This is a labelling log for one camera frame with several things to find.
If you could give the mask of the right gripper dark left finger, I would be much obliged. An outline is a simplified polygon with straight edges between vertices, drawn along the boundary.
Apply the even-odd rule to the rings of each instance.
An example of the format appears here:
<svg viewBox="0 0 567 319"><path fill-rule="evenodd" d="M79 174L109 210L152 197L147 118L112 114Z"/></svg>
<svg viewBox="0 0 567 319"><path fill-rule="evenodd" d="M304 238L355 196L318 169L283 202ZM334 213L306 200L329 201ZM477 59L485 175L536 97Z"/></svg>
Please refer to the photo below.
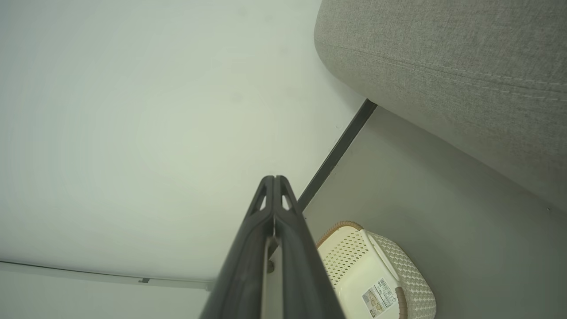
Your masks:
<svg viewBox="0 0 567 319"><path fill-rule="evenodd" d="M267 242L273 236L274 176L265 176L243 218L201 319L260 319Z"/></svg>

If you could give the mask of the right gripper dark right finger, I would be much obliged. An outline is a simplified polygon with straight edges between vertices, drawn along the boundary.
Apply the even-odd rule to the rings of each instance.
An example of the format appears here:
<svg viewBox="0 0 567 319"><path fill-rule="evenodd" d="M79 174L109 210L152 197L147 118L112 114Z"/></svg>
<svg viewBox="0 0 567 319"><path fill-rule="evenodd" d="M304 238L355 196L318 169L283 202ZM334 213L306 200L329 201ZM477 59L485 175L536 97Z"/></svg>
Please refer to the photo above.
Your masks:
<svg viewBox="0 0 567 319"><path fill-rule="evenodd" d="M344 319L289 180L275 178L275 235L281 247L284 319Z"/></svg>

